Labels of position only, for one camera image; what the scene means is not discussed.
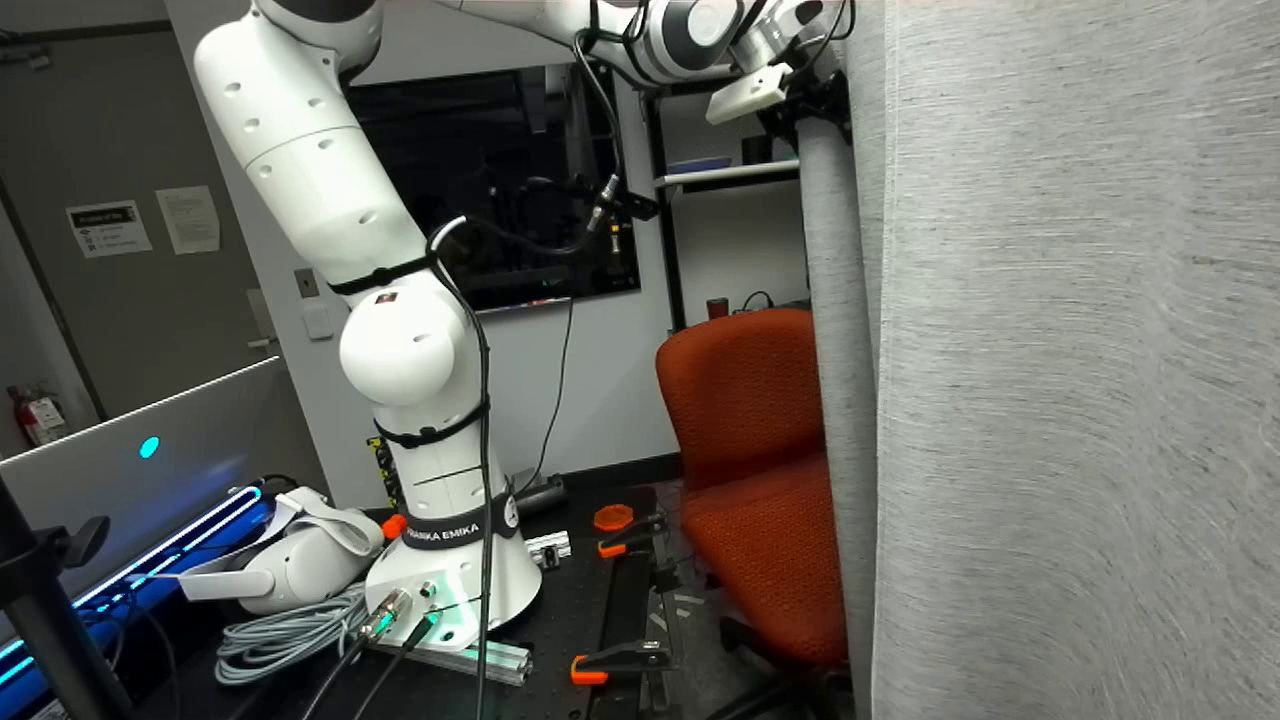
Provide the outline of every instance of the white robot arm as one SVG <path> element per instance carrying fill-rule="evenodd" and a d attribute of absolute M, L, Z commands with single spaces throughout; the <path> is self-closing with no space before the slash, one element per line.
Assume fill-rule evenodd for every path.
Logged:
<path fill-rule="evenodd" d="M 728 66 L 775 73 L 817 24 L 822 0 L 441 0 L 458 11 L 516 24 L 590 48 L 650 86 L 697 81 Z M 485 440 L 485 337 L 431 266 L 341 77 L 379 45 L 379 0 L 258 0 L 245 19 L 195 48 L 195 86 L 238 165 L 294 250 L 349 305 L 341 366 L 369 397 L 392 449 L 410 538 L 369 574 L 369 607 L 401 591 L 410 617 L 458 606 L 458 644 L 520 617 L 540 591 L 516 504 Z M 752 81 L 722 116 L 772 106 L 783 86 Z"/>

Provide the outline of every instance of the chair backrest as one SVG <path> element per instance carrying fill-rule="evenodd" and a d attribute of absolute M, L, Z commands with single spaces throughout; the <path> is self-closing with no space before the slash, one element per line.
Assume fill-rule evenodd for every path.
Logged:
<path fill-rule="evenodd" d="M 677 333 L 656 353 L 656 376 L 687 488 L 823 449 L 812 318 L 800 309 Z"/>

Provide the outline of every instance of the black table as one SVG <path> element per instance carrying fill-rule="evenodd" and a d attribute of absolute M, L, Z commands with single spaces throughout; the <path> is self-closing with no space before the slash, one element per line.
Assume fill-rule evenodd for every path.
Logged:
<path fill-rule="evenodd" d="M 525 521 L 525 538 L 568 530 L 574 559 L 543 574 L 540 599 L 520 619 L 494 632 L 494 639 L 534 647 L 534 677 L 525 690 L 487 681 L 485 715 L 500 715 L 500 720 L 636 720 L 639 715 L 636 681 L 620 681 L 607 694 L 582 694 L 568 684 L 568 660 L 576 651 L 646 636 L 653 556 L 631 552 L 611 564 L 598 556 L 593 514 L 607 500 L 631 504 L 636 517 L 656 508 L 656 495 L 650 486 L 625 486 L 625 488 L 574 486 L 568 504 L 562 514 Z M 177 712 L 174 694 L 180 694 L 184 720 L 238 720 L 238 715 L 295 720 L 337 660 L 337 651 L 326 651 L 263 684 L 221 690 L 212 681 L 212 644 L 215 639 L 210 639 L 210 647 L 188 656 L 177 681 L 149 697 L 141 715 L 174 720 Z M 345 669 L 345 677 L 330 690 L 315 715 L 349 720 L 362 708 L 365 694 L 385 673 L 385 665 L 387 656 L 365 651 L 365 660 Z M 427 665 L 401 665 L 379 690 L 379 697 L 373 701 L 369 715 L 376 720 L 478 715 L 478 677 L 446 673 Z"/>

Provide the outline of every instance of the office chair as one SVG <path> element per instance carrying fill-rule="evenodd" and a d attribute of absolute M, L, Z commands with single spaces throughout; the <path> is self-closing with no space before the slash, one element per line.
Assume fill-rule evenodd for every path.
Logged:
<path fill-rule="evenodd" d="M 838 715 L 849 669 L 838 517 L 823 459 L 812 318 L 746 313 L 677 333 L 656 376 L 684 459 L 680 534 L 781 673 L 718 715 L 809 701 Z"/>

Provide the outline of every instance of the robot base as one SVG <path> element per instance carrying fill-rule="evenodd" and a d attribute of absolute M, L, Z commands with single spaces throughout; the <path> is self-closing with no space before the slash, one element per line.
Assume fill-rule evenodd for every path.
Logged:
<path fill-rule="evenodd" d="M 376 612 L 401 591 L 395 629 L 379 636 L 406 647 L 412 629 L 427 619 L 422 647 L 467 651 L 481 639 L 481 564 L 485 543 L 422 552 L 395 541 L 365 582 L 365 607 Z M 487 629 L 516 619 L 540 591 L 543 575 L 534 564 L 525 538 L 494 538 Z"/>

